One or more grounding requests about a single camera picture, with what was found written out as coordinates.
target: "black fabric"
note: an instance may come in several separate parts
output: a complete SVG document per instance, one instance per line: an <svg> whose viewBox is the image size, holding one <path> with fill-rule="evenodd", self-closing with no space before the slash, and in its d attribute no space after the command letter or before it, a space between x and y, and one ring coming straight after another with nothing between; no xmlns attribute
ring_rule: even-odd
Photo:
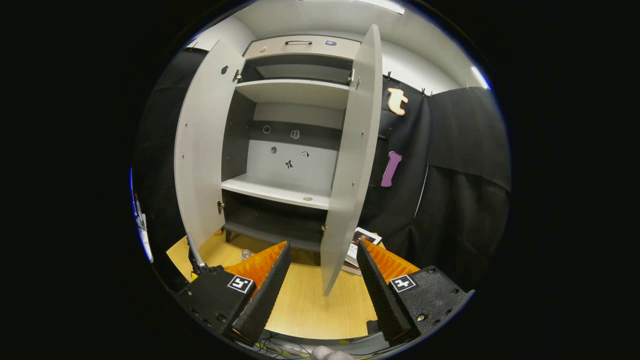
<svg viewBox="0 0 640 360"><path fill-rule="evenodd" d="M140 120L132 162L133 186L147 217L154 258L163 257L186 235L175 193L173 148L182 102L206 54L198 49L179 52L158 79ZM157 265L164 269L166 262ZM167 275L165 281L171 281L169 270L161 273Z"/></svg>
<svg viewBox="0 0 640 360"><path fill-rule="evenodd" d="M388 109L400 88L405 115ZM385 77L380 136L358 225L414 265L436 265L466 290L488 269L509 208L511 169L504 123L492 95L462 88L432 97ZM403 156L380 187L388 153Z"/></svg>

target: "black sticker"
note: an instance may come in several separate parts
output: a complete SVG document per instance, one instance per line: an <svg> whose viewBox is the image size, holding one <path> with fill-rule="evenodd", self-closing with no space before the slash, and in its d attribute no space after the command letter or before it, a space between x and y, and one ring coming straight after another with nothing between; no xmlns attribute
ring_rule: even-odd
<svg viewBox="0 0 640 360"><path fill-rule="evenodd" d="M402 275L400 277L396 277L395 279L391 280L391 284L393 284L394 288L399 293L415 286L415 282L411 280L409 275Z"/></svg>
<svg viewBox="0 0 640 360"><path fill-rule="evenodd" d="M233 279L231 279L231 282L227 286L240 291L243 294L246 294L246 292L249 290L249 286L251 286L252 283L253 280L236 275Z"/></svg>

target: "drawer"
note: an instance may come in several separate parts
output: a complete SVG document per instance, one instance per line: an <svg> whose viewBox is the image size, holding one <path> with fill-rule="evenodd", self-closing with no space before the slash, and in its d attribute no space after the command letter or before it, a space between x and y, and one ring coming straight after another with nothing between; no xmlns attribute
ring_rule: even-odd
<svg viewBox="0 0 640 360"><path fill-rule="evenodd" d="M321 55L353 60L360 42L321 35L289 35L257 40L244 52L246 60L274 55Z"/></svg>

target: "ceiling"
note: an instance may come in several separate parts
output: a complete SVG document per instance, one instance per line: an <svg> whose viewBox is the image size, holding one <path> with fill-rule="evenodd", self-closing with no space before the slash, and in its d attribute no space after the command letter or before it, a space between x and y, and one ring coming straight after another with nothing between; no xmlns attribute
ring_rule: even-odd
<svg viewBox="0 0 640 360"><path fill-rule="evenodd" d="M481 86L465 53L447 35L421 15L406 9L404 15L353 0L260 0L235 14L257 38L322 31L362 37L377 24L380 37L430 61L460 87Z"/></svg>

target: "white shelf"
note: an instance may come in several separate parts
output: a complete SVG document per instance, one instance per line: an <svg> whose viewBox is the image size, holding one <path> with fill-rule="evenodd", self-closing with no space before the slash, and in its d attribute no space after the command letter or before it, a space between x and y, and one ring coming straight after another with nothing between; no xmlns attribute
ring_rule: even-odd
<svg viewBox="0 0 640 360"><path fill-rule="evenodd" d="M236 90L255 102L285 102L345 110L349 87L315 80L273 79L240 83Z"/></svg>
<svg viewBox="0 0 640 360"><path fill-rule="evenodd" d="M242 193L285 204L305 206L307 208L329 210L329 198L331 190L320 193L319 190L310 190L302 186L279 185L269 182L268 179L258 179L247 174L234 177L222 183L222 188L230 192Z"/></svg>

